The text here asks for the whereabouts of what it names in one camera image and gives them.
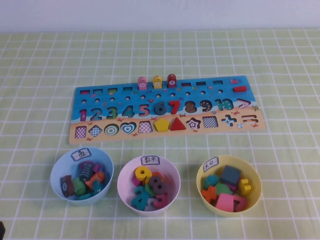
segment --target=rectangular slot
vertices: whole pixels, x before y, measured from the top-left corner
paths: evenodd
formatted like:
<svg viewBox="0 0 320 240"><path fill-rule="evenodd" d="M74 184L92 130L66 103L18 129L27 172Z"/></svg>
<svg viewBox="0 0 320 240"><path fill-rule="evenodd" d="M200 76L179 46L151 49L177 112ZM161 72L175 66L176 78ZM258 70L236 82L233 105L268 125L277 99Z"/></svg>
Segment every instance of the rectangular slot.
<svg viewBox="0 0 320 240"><path fill-rule="evenodd" d="M102 89L95 89L93 90L93 94L102 94L104 91Z"/></svg>
<svg viewBox="0 0 320 240"><path fill-rule="evenodd" d="M181 83L181 87L191 87L191 83L190 82L183 82L183 83Z"/></svg>
<svg viewBox="0 0 320 240"><path fill-rule="evenodd" d="M205 81L197 81L195 83L197 86L205 86L206 85L206 82Z"/></svg>
<svg viewBox="0 0 320 240"><path fill-rule="evenodd" d="M90 90L81 90L80 94L90 94Z"/></svg>
<svg viewBox="0 0 320 240"><path fill-rule="evenodd" d="M124 92L129 92L129 91L133 91L133 87L132 86L125 86L124 88L123 88L123 91Z"/></svg>
<svg viewBox="0 0 320 240"><path fill-rule="evenodd" d="M116 93L116 92L118 92L118 88L109 88L108 89L108 93Z"/></svg>
<svg viewBox="0 0 320 240"><path fill-rule="evenodd" d="M221 80L213 81L213 85L221 85L224 84Z"/></svg>

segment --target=bowl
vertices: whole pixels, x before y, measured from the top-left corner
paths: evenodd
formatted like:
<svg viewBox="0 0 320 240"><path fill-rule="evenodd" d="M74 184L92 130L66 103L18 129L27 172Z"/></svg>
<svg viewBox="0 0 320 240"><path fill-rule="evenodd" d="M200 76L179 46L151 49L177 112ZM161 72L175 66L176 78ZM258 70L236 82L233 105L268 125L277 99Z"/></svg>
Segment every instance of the bowl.
<svg viewBox="0 0 320 240"><path fill-rule="evenodd" d="M204 188L203 186L205 179L209 175L217 175L220 178L226 165L240 170L240 178L248 179L248 182L251 185L251 191L247 196L245 196L247 199L247 205L243 210L238 212L228 212L220 210L207 202L201 194L201 191ZM256 170L245 160L230 155L216 156L204 162L199 168L196 175L196 187L204 205L211 212L222 217L236 217L248 212L257 204L262 194L262 183Z"/></svg>
<svg viewBox="0 0 320 240"><path fill-rule="evenodd" d="M135 170L140 166L147 167L152 173L160 173L165 179L168 204L163 208L154 208L150 202L144 211L131 206L132 199L136 197L134 192L136 185L133 184L132 179L135 176ZM135 213L147 217L156 216L166 211L178 196L180 186L180 174L175 165L157 155L144 155L132 159L122 168L117 180L117 191L122 202Z"/></svg>
<svg viewBox="0 0 320 240"><path fill-rule="evenodd" d="M83 200L79 200L76 194L65 197L62 191L61 178L66 175L71 175L72 180L78 178L81 172L81 163L86 161L101 165L99 171L105 175L105 181L102 185L103 189L96 195ZM108 193L113 175L114 164L107 153L96 147L80 147L67 152L59 158L52 168L50 183L55 194L61 199L77 206L86 206L96 203Z"/></svg>

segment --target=triangle shape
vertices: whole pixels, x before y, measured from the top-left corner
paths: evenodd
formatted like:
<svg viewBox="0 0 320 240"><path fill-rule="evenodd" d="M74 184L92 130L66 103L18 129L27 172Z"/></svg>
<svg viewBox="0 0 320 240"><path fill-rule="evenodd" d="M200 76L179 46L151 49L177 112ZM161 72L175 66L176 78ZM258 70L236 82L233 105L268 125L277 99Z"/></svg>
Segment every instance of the triangle shape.
<svg viewBox="0 0 320 240"><path fill-rule="evenodd" d="M173 123L171 124L170 131L177 131L177 130L186 130L186 127L180 121L180 119L176 117Z"/></svg>

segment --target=yellow block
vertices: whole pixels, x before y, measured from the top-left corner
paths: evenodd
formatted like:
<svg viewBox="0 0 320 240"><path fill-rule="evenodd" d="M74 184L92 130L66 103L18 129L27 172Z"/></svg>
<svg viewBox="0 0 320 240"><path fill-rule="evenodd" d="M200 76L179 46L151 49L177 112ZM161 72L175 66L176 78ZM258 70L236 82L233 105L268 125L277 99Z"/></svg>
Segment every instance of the yellow block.
<svg viewBox="0 0 320 240"><path fill-rule="evenodd" d="M240 195L241 196L246 196L250 193L251 191L251 185L249 185L248 179L241 179L239 181L239 190L240 190Z"/></svg>
<svg viewBox="0 0 320 240"><path fill-rule="evenodd" d="M162 78L159 75L153 77L153 88L162 89Z"/></svg>
<svg viewBox="0 0 320 240"><path fill-rule="evenodd" d="M164 118L160 118L158 121L154 123L154 127L157 132L167 132L170 126L170 122L165 120Z"/></svg>

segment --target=number 7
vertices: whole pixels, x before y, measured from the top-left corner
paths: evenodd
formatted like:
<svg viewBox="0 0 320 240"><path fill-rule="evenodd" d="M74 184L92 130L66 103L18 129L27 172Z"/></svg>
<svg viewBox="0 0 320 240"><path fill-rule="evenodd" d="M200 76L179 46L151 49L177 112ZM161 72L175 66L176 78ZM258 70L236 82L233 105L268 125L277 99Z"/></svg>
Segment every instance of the number 7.
<svg viewBox="0 0 320 240"><path fill-rule="evenodd" d="M178 109L180 107L180 101L170 101L169 105L172 106L171 114L176 114L178 112Z"/></svg>

